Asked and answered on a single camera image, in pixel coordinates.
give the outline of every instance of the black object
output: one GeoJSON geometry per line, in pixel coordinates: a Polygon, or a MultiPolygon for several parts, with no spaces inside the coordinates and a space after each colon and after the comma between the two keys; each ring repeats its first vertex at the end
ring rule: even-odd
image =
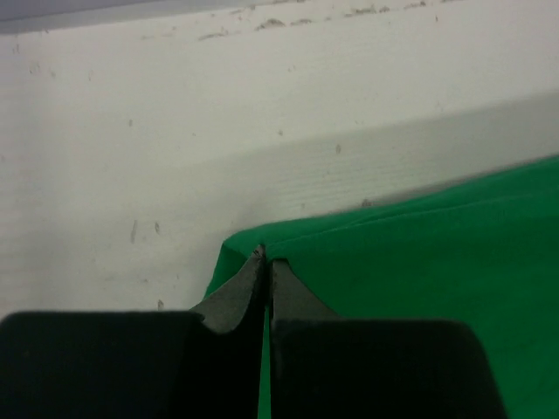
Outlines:
{"type": "Polygon", "coordinates": [[[266,304],[273,419],[506,418],[466,325],[342,319],[262,248],[187,312],[9,316],[0,417],[255,418],[266,304]]]}

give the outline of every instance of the white surface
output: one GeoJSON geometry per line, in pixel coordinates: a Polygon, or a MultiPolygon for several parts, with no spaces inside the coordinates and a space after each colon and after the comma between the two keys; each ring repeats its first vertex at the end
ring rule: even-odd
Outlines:
{"type": "Polygon", "coordinates": [[[0,317],[189,307],[236,230],[559,152],[559,2],[386,3],[1,37],[0,317]]]}

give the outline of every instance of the green fabric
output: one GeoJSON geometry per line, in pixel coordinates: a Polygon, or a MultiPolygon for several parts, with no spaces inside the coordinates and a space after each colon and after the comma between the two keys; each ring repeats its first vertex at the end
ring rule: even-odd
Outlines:
{"type": "MultiPolygon", "coordinates": [[[[349,317],[449,318],[483,342],[513,419],[559,417],[559,159],[382,208],[224,241],[208,293],[258,245],[349,317]]],[[[267,322],[259,417],[270,416],[267,322]]]]}

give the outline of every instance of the green cloth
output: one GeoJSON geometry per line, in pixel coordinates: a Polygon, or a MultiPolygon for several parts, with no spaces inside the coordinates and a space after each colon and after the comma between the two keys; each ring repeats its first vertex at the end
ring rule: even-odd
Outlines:
{"type": "MultiPolygon", "coordinates": [[[[208,293],[258,245],[348,317],[448,318],[482,341],[513,419],[559,417],[559,159],[224,241],[208,293]]],[[[270,417],[267,322],[259,417],[270,417]]]]}

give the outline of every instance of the wall stain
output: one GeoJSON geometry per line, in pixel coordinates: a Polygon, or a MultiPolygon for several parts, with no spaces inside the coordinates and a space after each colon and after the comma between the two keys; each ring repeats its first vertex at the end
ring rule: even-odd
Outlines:
{"type": "Polygon", "coordinates": [[[291,23],[291,26],[300,26],[302,24],[311,24],[313,21],[311,19],[299,19],[291,23]]]}
{"type": "Polygon", "coordinates": [[[285,25],[286,24],[284,24],[280,20],[272,18],[272,19],[266,20],[263,24],[258,25],[254,30],[255,31],[262,31],[264,29],[270,29],[270,28],[282,28],[285,25]]]}
{"type": "Polygon", "coordinates": [[[41,64],[39,64],[39,62],[35,61],[33,63],[31,63],[31,65],[29,66],[29,74],[40,74],[41,73],[41,64]]]}
{"type": "Polygon", "coordinates": [[[136,239],[136,231],[138,230],[138,220],[134,220],[134,223],[132,224],[132,231],[130,231],[130,243],[134,244],[134,241],[136,239]]]}
{"type": "Polygon", "coordinates": [[[419,3],[410,3],[406,6],[404,6],[404,10],[408,10],[408,9],[416,9],[417,7],[425,7],[427,5],[426,2],[419,2],[419,3]]]}
{"type": "Polygon", "coordinates": [[[374,15],[376,13],[375,6],[366,7],[364,9],[353,9],[351,13],[346,13],[344,17],[353,17],[361,15],[374,15]]]}
{"type": "Polygon", "coordinates": [[[305,3],[307,0],[273,0],[272,4],[305,3]]]}
{"type": "Polygon", "coordinates": [[[226,37],[228,34],[223,32],[209,33],[198,38],[198,41],[205,41],[206,39],[226,37]]]}

